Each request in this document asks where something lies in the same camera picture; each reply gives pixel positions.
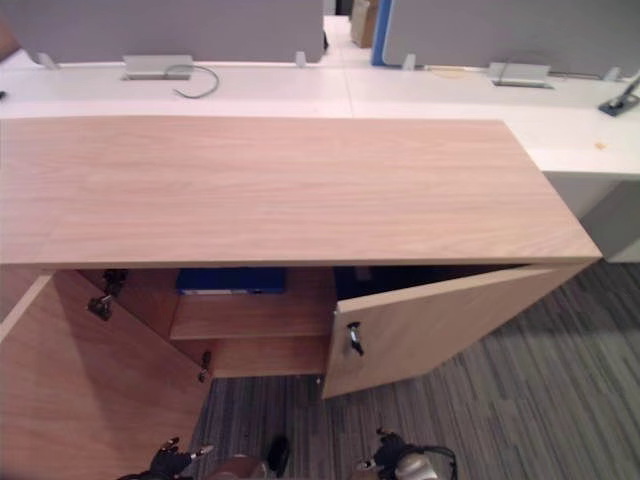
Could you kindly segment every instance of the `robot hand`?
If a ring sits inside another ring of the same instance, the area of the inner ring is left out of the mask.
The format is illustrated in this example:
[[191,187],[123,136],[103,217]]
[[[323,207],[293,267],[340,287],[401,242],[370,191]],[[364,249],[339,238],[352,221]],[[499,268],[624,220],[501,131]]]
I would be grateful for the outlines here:
[[211,445],[202,447],[195,453],[178,452],[179,437],[168,440],[160,450],[156,452],[149,470],[139,474],[127,475],[118,480],[193,480],[191,477],[179,477],[182,471],[191,465],[191,462],[213,450]]

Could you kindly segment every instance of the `gray partition panel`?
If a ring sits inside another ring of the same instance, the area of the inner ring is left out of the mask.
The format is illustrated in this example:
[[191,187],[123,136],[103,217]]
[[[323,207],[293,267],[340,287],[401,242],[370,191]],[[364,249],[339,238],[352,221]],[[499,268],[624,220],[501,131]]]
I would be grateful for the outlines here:
[[624,75],[640,68],[640,0],[393,0],[383,59],[401,65],[551,65]]
[[293,62],[323,53],[323,0],[0,0],[20,44],[57,63],[190,54]]

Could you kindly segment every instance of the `wooden countertop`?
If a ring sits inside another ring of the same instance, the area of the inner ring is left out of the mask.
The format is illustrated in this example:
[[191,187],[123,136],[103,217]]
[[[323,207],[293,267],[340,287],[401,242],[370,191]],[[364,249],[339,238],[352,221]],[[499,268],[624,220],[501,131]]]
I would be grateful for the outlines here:
[[4,264],[600,256],[498,121],[75,117],[0,128]]

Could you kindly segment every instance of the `cardboard box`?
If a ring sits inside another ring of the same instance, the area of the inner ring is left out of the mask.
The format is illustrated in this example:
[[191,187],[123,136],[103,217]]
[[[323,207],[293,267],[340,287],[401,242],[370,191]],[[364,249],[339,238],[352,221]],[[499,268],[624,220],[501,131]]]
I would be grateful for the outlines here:
[[378,0],[355,0],[351,12],[351,40],[360,48],[371,48],[378,16]]

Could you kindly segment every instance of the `cable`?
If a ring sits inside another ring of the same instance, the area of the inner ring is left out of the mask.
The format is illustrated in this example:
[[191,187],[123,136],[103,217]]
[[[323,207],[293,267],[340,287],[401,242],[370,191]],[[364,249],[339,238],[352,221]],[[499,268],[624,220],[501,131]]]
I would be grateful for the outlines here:
[[201,65],[171,65],[169,67],[166,68],[166,70],[164,71],[164,78],[167,78],[167,75],[169,75],[169,72],[172,70],[175,70],[176,68],[187,68],[187,69],[196,69],[196,70],[202,70],[204,72],[209,72],[211,74],[211,76],[214,78],[215,83],[213,85],[212,88],[210,88],[209,90],[207,90],[204,93],[200,93],[198,95],[187,95],[184,92],[181,92],[180,90],[178,90],[177,88],[174,88],[173,91],[175,93],[177,93],[178,95],[180,95],[183,98],[190,98],[190,99],[194,99],[197,100],[198,98],[204,98],[208,95],[211,95],[213,92],[215,92],[218,87],[220,86],[220,77],[218,77],[218,74],[216,72],[214,72],[213,70],[211,70],[210,68],[207,67],[203,67]]

